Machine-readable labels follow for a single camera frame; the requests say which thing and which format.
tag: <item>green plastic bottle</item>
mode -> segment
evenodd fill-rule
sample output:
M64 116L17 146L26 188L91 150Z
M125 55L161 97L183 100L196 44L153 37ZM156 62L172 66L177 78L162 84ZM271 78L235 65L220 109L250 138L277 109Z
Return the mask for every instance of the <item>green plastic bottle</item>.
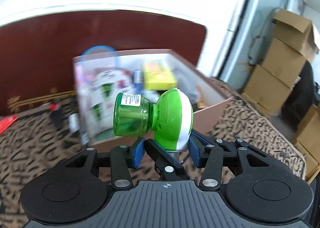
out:
M163 93L157 104L143 95L117 95L113 116L116 136L141 137L153 130L155 141L168 151L185 151L193 124L188 97L177 88Z

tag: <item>dark red headboard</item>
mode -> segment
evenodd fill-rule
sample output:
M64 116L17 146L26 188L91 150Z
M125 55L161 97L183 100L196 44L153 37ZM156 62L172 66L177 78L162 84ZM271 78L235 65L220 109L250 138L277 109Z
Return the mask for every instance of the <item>dark red headboard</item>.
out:
M205 36L203 25L125 10L43 15L0 27L0 115L10 113L8 101L12 107L50 90L73 90L72 58L90 47L172 49L196 65Z

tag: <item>white label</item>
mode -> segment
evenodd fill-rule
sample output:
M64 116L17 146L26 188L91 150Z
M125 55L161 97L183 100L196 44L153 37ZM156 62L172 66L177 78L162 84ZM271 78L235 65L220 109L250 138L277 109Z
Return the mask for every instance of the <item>white label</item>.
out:
M121 105L140 106L141 95L123 93Z

